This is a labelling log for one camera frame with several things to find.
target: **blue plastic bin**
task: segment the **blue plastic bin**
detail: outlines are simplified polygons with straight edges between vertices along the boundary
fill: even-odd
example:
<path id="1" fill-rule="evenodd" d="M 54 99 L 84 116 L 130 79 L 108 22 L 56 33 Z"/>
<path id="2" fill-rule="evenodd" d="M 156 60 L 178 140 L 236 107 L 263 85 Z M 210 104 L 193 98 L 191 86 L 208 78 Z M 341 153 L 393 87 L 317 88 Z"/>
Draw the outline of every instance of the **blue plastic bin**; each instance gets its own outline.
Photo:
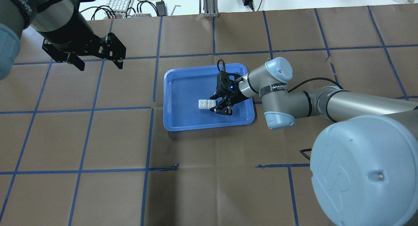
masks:
<path id="1" fill-rule="evenodd" d="M 243 64 L 227 64 L 229 73 L 247 74 Z M 255 118 L 252 99 L 233 106 L 231 116 L 199 109 L 199 99 L 209 99 L 217 85 L 216 65 L 172 69 L 164 75 L 164 126 L 185 131 L 222 126 L 248 125 Z"/>

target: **black rubber ring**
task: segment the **black rubber ring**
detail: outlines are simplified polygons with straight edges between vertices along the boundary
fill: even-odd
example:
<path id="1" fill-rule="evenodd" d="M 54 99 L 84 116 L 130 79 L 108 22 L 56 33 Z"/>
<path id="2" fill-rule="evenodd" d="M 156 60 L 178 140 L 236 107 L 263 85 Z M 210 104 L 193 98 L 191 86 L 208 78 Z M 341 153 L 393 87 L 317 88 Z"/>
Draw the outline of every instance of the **black rubber ring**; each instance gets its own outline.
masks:
<path id="1" fill-rule="evenodd" d="M 306 98 L 308 99 L 308 103 L 309 103 L 309 113 L 308 113 L 308 115 L 307 115 L 306 117 L 309 117 L 309 116 L 311 116 L 311 114 L 312 114 L 312 100 L 311 100 L 311 97 L 309 96 L 308 92 L 306 92 L 306 91 L 304 91 L 304 90 L 302 90 L 302 92 L 306 95 Z"/>
<path id="2" fill-rule="evenodd" d="M 252 91 L 254 91 L 254 93 L 258 94 L 258 92 L 257 92 L 257 91 L 255 91 L 255 89 L 251 86 L 251 83 L 249 82 L 249 73 L 248 73 L 248 75 L 247 75 L 247 80 L 248 80 L 248 85 L 249 85 L 249 87 L 252 89 Z"/>
<path id="3" fill-rule="evenodd" d="M 348 91 L 348 90 L 345 90 L 345 89 L 342 89 L 342 90 L 337 90 L 336 92 L 334 92 L 330 97 L 328 97 L 328 100 L 327 100 L 327 103 L 325 104 L 325 111 L 326 111 L 326 113 L 327 113 L 327 117 L 332 121 L 332 122 L 334 122 L 334 123 L 337 123 L 337 121 L 336 120 L 334 120 L 332 117 L 330 117 L 330 114 L 328 113 L 328 103 L 330 102 L 330 99 L 335 95 L 335 94 L 337 94 L 337 93 L 340 93 L 340 92 L 350 92 L 350 91 Z"/>

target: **white keyboard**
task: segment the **white keyboard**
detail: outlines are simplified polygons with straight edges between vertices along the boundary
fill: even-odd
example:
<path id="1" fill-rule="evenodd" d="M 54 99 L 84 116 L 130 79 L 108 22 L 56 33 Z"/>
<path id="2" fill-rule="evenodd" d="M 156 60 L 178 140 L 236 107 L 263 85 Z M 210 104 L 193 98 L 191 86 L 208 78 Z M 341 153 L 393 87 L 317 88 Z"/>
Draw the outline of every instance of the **white keyboard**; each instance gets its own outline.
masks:
<path id="1" fill-rule="evenodd" d="M 110 6 L 115 13 L 123 13 L 131 7 L 131 2 L 133 0 L 108 0 L 107 5 Z"/>

